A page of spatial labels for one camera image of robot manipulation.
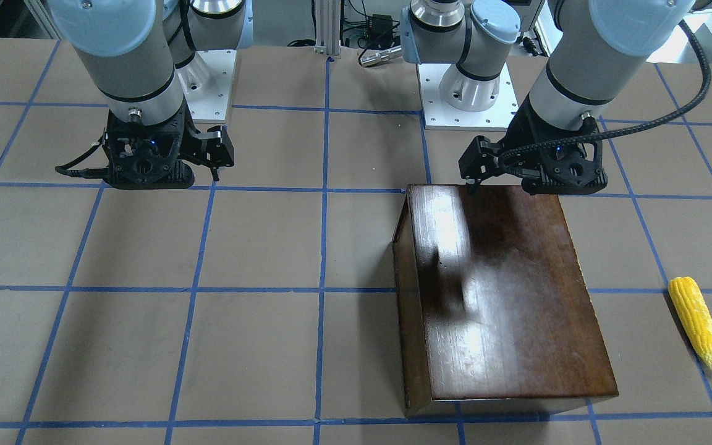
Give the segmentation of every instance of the wooden box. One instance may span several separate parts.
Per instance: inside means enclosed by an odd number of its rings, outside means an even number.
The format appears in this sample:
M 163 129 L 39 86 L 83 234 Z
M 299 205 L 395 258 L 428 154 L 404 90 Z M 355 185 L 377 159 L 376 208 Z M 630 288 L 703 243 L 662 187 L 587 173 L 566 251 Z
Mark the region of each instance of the wooden box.
M 552 414 L 617 385 L 559 199 L 409 186 L 393 240 L 408 416 Z

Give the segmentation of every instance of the white mounting plate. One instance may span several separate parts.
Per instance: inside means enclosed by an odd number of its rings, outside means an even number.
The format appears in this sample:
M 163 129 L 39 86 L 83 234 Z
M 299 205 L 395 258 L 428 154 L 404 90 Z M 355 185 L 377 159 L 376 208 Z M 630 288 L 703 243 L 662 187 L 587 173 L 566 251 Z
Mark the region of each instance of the white mounting plate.
M 210 68 L 213 81 L 203 88 L 189 91 L 186 100 L 192 119 L 200 124 L 225 124 L 232 98 L 232 80 L 235 79 L 235 50 L 200 51 L 198 53 Z
M 441 130 L 506 130 L 518 111 L 515 90 L 505 64 L 502 84 L 494 106 L 483 112 L 464 112 L 441 99 L 438 84 L 451 63 L 423 63 L 418 65 L 419 93 L 425 112 L 425 127 Z

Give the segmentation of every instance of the light blue joint cap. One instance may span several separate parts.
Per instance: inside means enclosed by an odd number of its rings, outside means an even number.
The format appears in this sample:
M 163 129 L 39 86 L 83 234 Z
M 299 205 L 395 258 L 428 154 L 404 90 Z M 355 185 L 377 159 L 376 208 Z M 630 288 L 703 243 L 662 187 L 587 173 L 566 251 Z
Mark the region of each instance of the light blue joint cap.
M 695 0 L 590 0 L 598 34 L 622 54 L 647 57 L 660 48 Z
M 474 0 L 472 17 L 489 36 L 502 43 L 515 43 L 518 38 L 518 12 L 502 0 Z
M 99 57 L 130 53 L 156 20 L 156 3 L 134 0 L 49 0 L 54 23 L 73 46 Z
M 416 48 L 416 41 L 413 38 L 413 28 L 410 27 L 408 17 L 408 6 L 400 13 L 400 45 L 403 47 L 403 60 L 408 63 L 419 65 L 419 50 Z
M 166 17 L 169 17 L 169 14 L 175 11 L 178 2 L 179 0 L 164 0 L 164 17 L 161 20 L 166 20 Z
M 252 12 L 252 0 L 245 0 L 246 4 L 244 8 L 246 9 L 246 14 L 244 14 L 244 27 L 240 31 L 240 40 L 238 40 L 238 46 L 235 49 L 249 48 L 254 45 L 255 42 L 255 31 L 254 31 L 254 13 Z

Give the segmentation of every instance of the corn cob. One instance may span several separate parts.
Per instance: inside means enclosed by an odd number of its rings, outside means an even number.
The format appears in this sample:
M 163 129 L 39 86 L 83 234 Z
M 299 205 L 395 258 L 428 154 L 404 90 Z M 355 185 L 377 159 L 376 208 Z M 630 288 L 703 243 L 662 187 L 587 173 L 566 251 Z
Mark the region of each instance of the corn cob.
M 690 276 L 669 281 L 669 295 L 697 355 L 712 371 L 712 318 L 700 287 Z

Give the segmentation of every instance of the wire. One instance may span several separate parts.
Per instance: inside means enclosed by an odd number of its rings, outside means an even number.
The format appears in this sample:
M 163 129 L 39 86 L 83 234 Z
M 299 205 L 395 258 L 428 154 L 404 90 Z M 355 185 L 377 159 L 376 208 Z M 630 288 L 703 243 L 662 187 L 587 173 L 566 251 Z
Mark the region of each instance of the wire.
M 652 121 L 645 122 L 644 124 L 635 125 L 633 127 L 610 130 L 610 132 L 605 133 L 593 133 L 591 135 L 581 135 L 574 136 L 572 138 L 556 139 L 514 148 L 502 155 L 499 155 L 497 159 L 499 168 L 501 168 L 502 171 L 506 172 L 507 174 L 512 174 L 512 167 L 506 166 L 506 161 L 508 161 L 509 158 L 522 156 L 536 150 L 556 148 L 557 146 L 571 145 L 576 143 L 596 143 L 598 141 L 608 138 L 619 138 L 621 136 L 633 135 L 635 133 L 644 132 L 644 130 L 650 130 L 655 129 L 655 127 L 660 127 L 661 125 L 666 124 L 669 121 L 674 121 L 674 119 L 677 119 L 678 117 L 681 117 L 687 112 L 690 112 L 690 110 L 694 109 L 695 106 L 699 105 L 700 102 L 705 99 L 707 90 L 710 87 L 710 65 L 707 61 L 707 57 L 705 56 L 705 52 L 700 45 L 700 42 L 697 40 L 697 37 L 694 35 L 694 33 L 690 30 L 689 26 L 686 25 L 686 22 L 684 20 L 681 20 L 679 25 L 680 28 L 683 29 L 683 32 L 686 34 L 686 37 L 689 38 L 689 43 L 690 45 L 692 45 L 697 60 L 700 62 L 701 76 L 703 76 L 703 79 L 701 80 L 700 91 L 698 91 L 698 93 L 689 103 L 667 114 L 666 116 L 661 116 L 657 119 L 653 119 Z
M 381 37 L 385 36 L 387 33 L 393 32 L 393 31 L 394 31 L 395 29 L 397 29 L 398 26 L 400 26 L 400 25 L 401 25 L 401 24 L 398 22 L 397 25 L 392 26 L 392 28 L 387 29 L 386 31 L 384 31 L 384 32 L 381 33 L 381 34 L 378 34 L 378 36 L 376 36 L 374 39 L 369 39 L 369 40 L 367 40 L 367 42 L 364 43 L 364 51 L 362 51 L 362 53 L 358 55 L 358 59 L 356 59 L 356 61 L 357 61 L 358 64 L 359 64 L 359 67 L 365 68 L 365 66 L 362 65 L 362 57 L 364 57 L 364 54 L 367 53 L 367 49 L 368 49 L 367 47 L 370 45 L 370 43 L 372 43 L 373 40 L 379 40 L 379 39 L 381 39 Z

